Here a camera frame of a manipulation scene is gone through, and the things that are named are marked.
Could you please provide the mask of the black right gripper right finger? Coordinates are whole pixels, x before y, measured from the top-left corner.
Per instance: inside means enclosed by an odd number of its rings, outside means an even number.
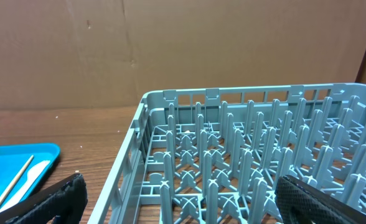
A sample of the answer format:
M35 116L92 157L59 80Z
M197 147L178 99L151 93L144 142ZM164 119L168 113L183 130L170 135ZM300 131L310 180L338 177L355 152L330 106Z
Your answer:
M366 214L291 175L278 179L275 194L284 224L366 223Z

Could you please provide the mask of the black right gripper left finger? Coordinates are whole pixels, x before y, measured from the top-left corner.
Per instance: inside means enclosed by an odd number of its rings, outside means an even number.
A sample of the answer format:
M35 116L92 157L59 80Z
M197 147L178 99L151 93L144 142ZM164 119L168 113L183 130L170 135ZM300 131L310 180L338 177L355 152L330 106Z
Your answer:
M75 173L0 212L0 224L78 224L87 203L85 180Z

